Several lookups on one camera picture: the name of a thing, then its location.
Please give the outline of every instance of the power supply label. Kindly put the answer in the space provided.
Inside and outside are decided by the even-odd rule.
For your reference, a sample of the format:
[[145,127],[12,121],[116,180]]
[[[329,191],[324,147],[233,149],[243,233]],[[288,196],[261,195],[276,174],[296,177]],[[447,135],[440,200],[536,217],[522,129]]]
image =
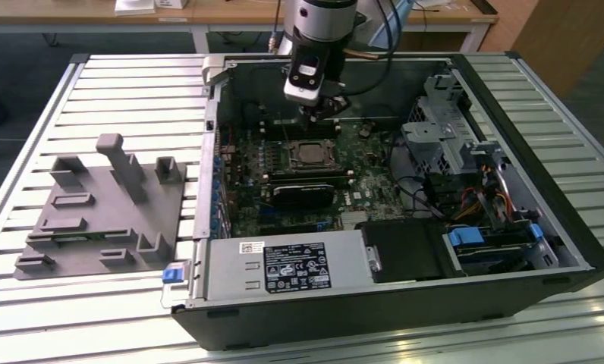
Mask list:
[[268,293],[331,288],[324,243],[263,247]]

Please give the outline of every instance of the wooden cabinet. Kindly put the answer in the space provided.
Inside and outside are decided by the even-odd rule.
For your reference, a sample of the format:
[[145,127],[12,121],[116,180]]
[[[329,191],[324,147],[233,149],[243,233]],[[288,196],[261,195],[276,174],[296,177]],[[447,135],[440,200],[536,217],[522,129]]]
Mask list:
[[488,0],[499,20],[480,51],[515,51],[558,97],[604,52],[604,0]]

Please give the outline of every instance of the green circuit board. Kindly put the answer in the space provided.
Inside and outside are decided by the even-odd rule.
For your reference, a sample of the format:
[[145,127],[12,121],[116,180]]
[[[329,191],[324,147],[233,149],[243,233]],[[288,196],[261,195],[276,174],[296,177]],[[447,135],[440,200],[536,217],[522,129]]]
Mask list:
[[346,188],[335,189],[331,206],[316,210],[280,212],[267,203],[269,188],[261,181],[261,176],[273,169],[287,167],[287,153],[280,152],[280,146],[285,146],[285,142],[263,141],[255,133],[245,133],[236,141],[228,163],[233,237],[273,234],[283,227],[288,234],[293,234],[295,227],[299,232],[343,230],[343,212],[363,212],[370,220],[404,216],[383,163],[382,151],[387,149],[387,141],[382,140],[378,133],[371,133],[367,138],[358,135],[362,127],[363,123],[359,121],[342,122],[342,132],[329,140],[333,144],[335,162],[354,172],[354,181]]

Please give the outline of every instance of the floor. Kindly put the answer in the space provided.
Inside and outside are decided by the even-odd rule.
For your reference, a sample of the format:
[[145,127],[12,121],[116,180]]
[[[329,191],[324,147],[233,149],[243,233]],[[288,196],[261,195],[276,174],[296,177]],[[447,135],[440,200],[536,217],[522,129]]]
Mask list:
[[[211,35],[212,52],[264,52],[267,35]],[[48,47],[40,34],[0,35],[0,97],[9,118],[0,126],[0,184],[18,154],[45,102],[74,53],[143,54],[193,52],[180,33],[61,34]],[[604,145],[604,55],[564,100]]]

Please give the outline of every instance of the aluminum extrusion table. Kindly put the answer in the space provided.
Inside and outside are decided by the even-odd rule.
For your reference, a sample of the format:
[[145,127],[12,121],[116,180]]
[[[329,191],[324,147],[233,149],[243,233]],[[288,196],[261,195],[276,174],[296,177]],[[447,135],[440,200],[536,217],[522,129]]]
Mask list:
[[[519,59],[467,59],[604,246],[604,148]],[[0,362],[604,360],[604,280],[507,319],[236,352],[196,346],[161,306],[159,271],[16,281],[13,264],[48,196],[53,156],[76,152],[84,164],[105,165],[93,153],[100,133],[121,133],[140,163],[157,155],[187,163],[176,259],[191,257],[201,63],[201,55],[92,55],[68,66],[0,189]],[[487,124],[472,115],[490,138]],[[171,292],[173,299],[185,294]]]

